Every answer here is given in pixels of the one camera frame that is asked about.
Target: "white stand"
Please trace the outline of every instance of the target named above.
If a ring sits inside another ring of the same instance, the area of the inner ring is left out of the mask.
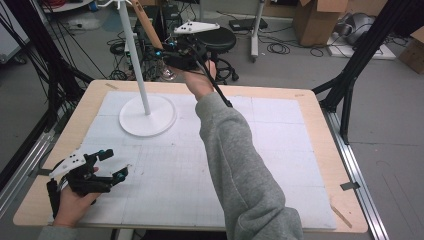
[[[135,48],[133,31],[131,30],[125,0],[111,0],[105,5],[99,5],[99,7],[108,6],[113,1],[118,3],[119,16],[121,17],[125,38],[131,53],[131,61],[133,63],[138,63],[137,50]],[[175,123],[177,118],[175,107],[171,101],[163,97],[150,97],[153,109],[153,111],[151,111],[140,65],[133,64],[133,66],[141,98],[137,96],[125,104],[119,115],[119,121],[125,131],[131,134],[141,137],[159,135],[168,130]]]
[[[255,28],[252,33],[252,45],[251,45],[251,53],[252,53],[252,62],[256,62],[256,58],[259,56],[258,50],[258,31],[259,31],[259,23],[262,18],[262,10],[264,9],[265,0],[259,0],[258,12],[256,13],[256,22]]]

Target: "white paper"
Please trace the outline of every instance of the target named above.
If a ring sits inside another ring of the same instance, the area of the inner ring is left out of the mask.
[[[163,227],[222,227],[192,95],[160,94],[176,107],[165,133],[136,137],[119,124],[119,112],[137,92],[111,91],[81,146],[91,154],[111,148],[98,162],[100,174],[129,166],[125,182],[103,194],[83,222]],[[294,100],[229,97],[252,129],[255,148],[283,189],[287,206],[299,211],[304,228],[334,229],[335,220],[299,104]]]

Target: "human hand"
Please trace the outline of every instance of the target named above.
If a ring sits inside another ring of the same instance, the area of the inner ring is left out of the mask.
[[[60,206],[53,226],[73,228],[87,213],[91,203],[96,200],[101,193],[89,193],[80,196],[73,192],[71,187],[66,186],[60,194]]]
[[[207,61],[205,65],[206,67],[208,67],[213,79],[215,79],[215,63],[212,61]],[[196,72],[186,72],[172,69],[172,71],[177,71],[178,73],[182,74],[188,89],[191,93],[194,94],[197,101],[199,101],[203,96],[213,93],[214,88],[212,83],[209,81],[207,76],[203,75],[203,72],[201,70],[198,70]]]

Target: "wooden table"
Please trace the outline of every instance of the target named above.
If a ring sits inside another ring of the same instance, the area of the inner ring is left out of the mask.
[[[145,87],[149,93],[190,94],[185,84],[180,83],[146,82]],[[312,91],[239,86],[221,86],[221,89],[226,96],[238,95],[297,100],[336,219],[337,229],[330,232],[363,233],[368,230],[368,225],[354,191],[343,191],[340,187],[340,184],[349,182],[349,178],[316,96]],[[139,90],[137,82],[93,81],[63,130],[43,168],[52,169],[64,156],[81,145],[108,91],[135,92]],[[47,224],[47,219],[51,214],[45,186],[48,181],[49,178],[46,176],[38,176],[36,178],[13,218],[16,225],[45,226]],[[116,227],[125,228],[126,226],[120,225]]]

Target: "gray floor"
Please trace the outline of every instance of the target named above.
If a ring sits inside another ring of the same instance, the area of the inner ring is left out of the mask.
[[[103,26],[75,36],[94,62],[106,74],[112,71],[113,55],[106,42],[121,31],[113,8],[95,14]],[[228,26],[229,17],[209,19]],[[269,29],[288,26],[287,21],[267,19]],[[286,40],[295,39],[292,29],[272,33]],[[314,57],[308,49],[290,47],[288,55],[271,54],[267,44],[259,46],[259,58],[249,58],[250,39],[238,35],[237,45],[225,56],[236,68],[240,80],[230,85],[311,89],[337,76],[348,59]],[[403,50],[388,47],[398,56]],[[78,67],[101,77],[75,44],[70,44]],[[424,76],[413,72],[399,60],[372,60],[360,75],[353,96],[349,138],[356,159],[377,206],[390,239],[424,239]],[[31,64],[8,64],[0,68],[0,169],[3,169],[46,109],[43,90]],[[36,239],[40,229],[18,227],[12,222],[31,180],[14,199],[0,220],[2,239]],[[108,239],[110,230],[84,229],[80,239]],[[372,239],[364,234],[307,233],[306,239]]]

